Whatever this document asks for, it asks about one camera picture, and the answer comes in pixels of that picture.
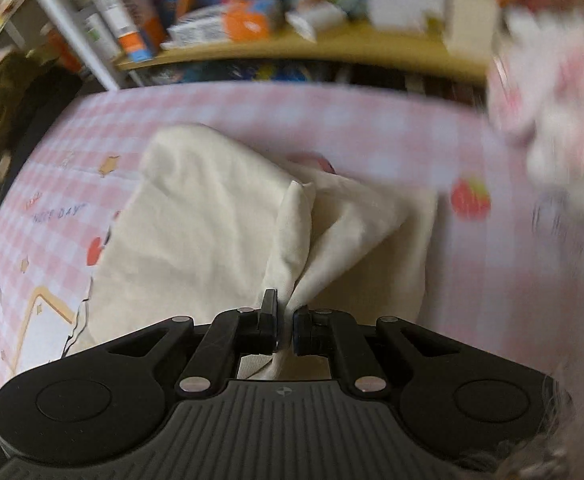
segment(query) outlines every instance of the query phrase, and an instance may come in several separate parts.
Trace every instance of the box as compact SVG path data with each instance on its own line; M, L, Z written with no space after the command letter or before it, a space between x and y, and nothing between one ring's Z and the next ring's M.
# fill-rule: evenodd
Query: box
M132 61L158 54L166 34L151 0L93 1Z
M498 0L445 0L444 44L450 54L480 61L498 48L502 11Z
M114 60L121 54L121 47L117 41L112 38L108 26L103 22L101 15L96 8L90 4L83 10L79 11L79 17L85 24L85 30L94 43L94 48L105 59Z
M185 14L170 27L170 46L270 38L283 21L280 0L245 0Z

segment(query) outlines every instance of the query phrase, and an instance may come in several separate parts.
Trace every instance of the metal rod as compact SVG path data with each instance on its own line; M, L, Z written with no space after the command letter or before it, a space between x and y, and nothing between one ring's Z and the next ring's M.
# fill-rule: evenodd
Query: metal rod
M69 0L37 0L59 32L106 90L124 88L123 76L92 48L82 23Z

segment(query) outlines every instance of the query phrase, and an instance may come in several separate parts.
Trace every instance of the star print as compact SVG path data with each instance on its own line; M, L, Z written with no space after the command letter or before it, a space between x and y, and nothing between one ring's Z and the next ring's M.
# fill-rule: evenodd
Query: star print
M101 167L99 168L99 173L101 173L101 176L106 176L108 173L112 173L112 171L115 171L118 168L119 158L120 158L119 155L109 156L108 158L106 158L101 164Z

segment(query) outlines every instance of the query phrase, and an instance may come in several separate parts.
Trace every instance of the orange box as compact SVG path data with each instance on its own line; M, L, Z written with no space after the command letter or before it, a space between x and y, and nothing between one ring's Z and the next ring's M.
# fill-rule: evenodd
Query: orange box
M132 61L152 59L166 33L152 0L93 0Z
M283 22L280 0L245 0L185 14L169 34L174 46L270 38Z

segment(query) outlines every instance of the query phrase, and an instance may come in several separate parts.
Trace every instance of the orange label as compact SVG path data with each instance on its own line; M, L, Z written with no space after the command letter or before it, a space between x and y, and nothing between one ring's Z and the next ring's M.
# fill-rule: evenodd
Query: orange label
M134 52L135 50L143 50L146 44L138 32L126 34L118 38L118 43L125 49L126 52Z

